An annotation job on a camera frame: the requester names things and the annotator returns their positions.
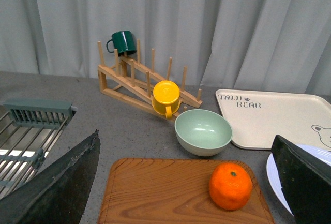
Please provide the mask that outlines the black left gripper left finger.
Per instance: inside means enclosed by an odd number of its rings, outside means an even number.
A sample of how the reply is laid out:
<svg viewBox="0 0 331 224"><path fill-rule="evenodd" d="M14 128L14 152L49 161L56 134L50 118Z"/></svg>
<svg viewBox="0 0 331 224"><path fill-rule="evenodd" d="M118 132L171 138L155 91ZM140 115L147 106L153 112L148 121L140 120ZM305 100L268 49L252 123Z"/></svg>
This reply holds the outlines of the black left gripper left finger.
<svg viewBox="0 0 331 224"><path fill-rule="evenodd" d="M99 131L1 199L1 223L79 223L97 172Z"/></svg>

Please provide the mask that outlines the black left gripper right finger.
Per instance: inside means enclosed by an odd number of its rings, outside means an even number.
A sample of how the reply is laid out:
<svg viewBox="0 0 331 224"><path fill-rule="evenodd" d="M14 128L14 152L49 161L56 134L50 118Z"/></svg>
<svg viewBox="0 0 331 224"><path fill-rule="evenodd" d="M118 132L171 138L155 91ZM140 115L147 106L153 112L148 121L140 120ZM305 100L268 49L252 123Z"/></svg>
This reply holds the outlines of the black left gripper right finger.
<svg viewBox="0 0 331 224"><path fill-rule="evenodd" d="M272 155L296 223L330 223L330 165L280 135Z"/></svg>

